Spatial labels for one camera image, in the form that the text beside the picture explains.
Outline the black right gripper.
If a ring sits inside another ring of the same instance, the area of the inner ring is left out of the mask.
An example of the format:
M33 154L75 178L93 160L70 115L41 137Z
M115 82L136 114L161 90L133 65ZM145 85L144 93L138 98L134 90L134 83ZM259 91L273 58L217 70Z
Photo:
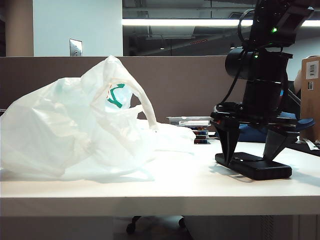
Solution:
M297 120L280 116L288 98L288 82L248 81L242 102L217 104L211 113L222 153L215 155L217 163L229 167L240 136L240 124L254 127L295 126ZM269 129L266 135L263 160L272 162L289 144L297 141L298 132Z

